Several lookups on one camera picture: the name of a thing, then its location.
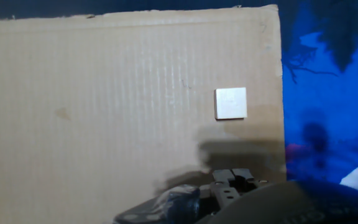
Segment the white tile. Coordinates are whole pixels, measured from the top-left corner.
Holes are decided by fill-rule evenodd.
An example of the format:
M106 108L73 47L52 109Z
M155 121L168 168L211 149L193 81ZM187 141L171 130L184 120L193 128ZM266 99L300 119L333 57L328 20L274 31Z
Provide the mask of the white tile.
M247 92L245 87L217 89L214 96L216 119L247 117Z

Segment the cardboard edge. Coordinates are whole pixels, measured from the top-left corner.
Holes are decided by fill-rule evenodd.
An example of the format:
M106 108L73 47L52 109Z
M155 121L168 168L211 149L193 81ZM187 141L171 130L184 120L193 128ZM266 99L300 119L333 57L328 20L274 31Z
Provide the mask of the cardboard edge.
M262 7L232 7L192 11L151 10L115 12L98 16L85 14L56 18L6 19L0 20L0 34L111 27L167 26L204 22L235 22L251 18L251 14L257 14L264 10L277 12L278 7L277 5L267 5Z

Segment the cardboard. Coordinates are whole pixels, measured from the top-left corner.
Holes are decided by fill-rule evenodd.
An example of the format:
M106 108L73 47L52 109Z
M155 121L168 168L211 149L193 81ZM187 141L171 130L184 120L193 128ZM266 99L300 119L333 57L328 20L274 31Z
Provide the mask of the cardboard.
M102 223L200 170L284 181L277 6L0 21L0 223ZM247 88L216 121L217 88Z

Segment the blue background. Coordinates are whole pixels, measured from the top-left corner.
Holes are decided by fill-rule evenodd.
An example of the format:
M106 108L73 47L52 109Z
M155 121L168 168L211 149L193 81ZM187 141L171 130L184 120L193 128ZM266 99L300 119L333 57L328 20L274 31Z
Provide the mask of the blue background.
M358 0L0 0L0 19L266 4L280 9L288 178L340 182L358 167Z

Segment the dark background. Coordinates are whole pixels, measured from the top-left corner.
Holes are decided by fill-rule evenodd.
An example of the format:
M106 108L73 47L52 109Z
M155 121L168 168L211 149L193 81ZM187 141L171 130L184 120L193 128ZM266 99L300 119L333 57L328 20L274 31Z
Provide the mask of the dark background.
M0 0L0 19L278 4L288 178L358 167L358 0Z

